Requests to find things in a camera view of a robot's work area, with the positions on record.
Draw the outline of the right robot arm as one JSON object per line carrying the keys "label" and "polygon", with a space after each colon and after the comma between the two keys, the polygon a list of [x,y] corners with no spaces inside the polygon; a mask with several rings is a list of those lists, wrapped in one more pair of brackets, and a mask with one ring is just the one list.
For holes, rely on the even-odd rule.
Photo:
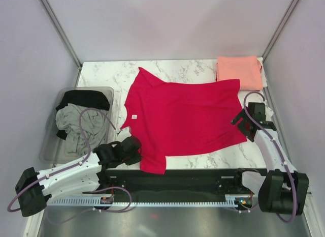
{"label": "right robot arm", "polygon": [[266,175],[256,169],[239,168],[233,179],[238,193],[248,189],[258,197],[262,212],[300,216],[303,213],[309,179],[289,161],[278,141],[277,129],[266,120],[264,103],[250,102],[233,120],[232,125],[260,150]]}

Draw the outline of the red t-shirt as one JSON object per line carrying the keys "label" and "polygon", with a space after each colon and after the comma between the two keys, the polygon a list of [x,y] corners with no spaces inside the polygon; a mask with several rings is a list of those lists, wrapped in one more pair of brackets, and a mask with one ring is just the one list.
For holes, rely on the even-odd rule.
{"label": "red t-shirt", "polygon": [[142,144],[140,169],[164,174],[167,157],[207,154],[245,142],[231,123],[242,109],[239,90],[237,79],[164,82],[140,68],[125,101],[123,124]]}

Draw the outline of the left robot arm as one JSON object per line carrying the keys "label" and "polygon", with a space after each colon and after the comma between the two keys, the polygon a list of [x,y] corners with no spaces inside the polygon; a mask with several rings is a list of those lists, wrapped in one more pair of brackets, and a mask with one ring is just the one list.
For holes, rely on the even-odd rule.
{"label": "left robot arm", "polygon": [[15,187],[19,211],[22,216],[30,217],[48,204],[68,196],[119,190],[107,170],[140,162],[141,147],[138,138],[129,136],[123,141],[101,144],[87,156],[56,168],[26,169]]}

